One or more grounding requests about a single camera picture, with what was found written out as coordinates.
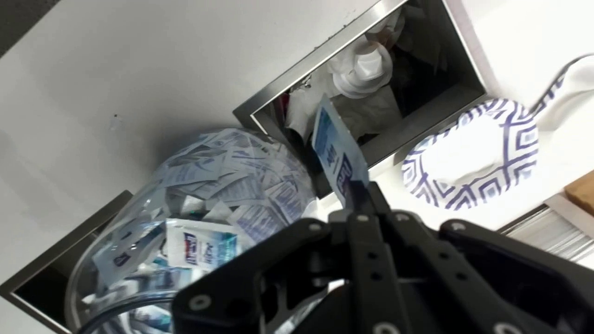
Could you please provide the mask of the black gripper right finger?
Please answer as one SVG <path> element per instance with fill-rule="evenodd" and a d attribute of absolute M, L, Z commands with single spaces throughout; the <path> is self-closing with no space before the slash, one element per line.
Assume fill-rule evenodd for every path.
<path fill-rule="evenodd" d="M 393 212 L 369 186 L 391 271 L 415 334 L 545 334 L 545 325 L 508 305 L 478 271 L 409 212 Z"/>

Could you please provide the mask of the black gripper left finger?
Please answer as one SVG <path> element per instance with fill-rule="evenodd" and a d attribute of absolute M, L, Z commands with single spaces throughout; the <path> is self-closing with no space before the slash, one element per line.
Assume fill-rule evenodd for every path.
<path fill-rule="evenodd" d="M 357 334 L 409 334 L 391 249 L 382 238 L 370 193 L 361 182 L 348 186 L 350 286 Z"/>

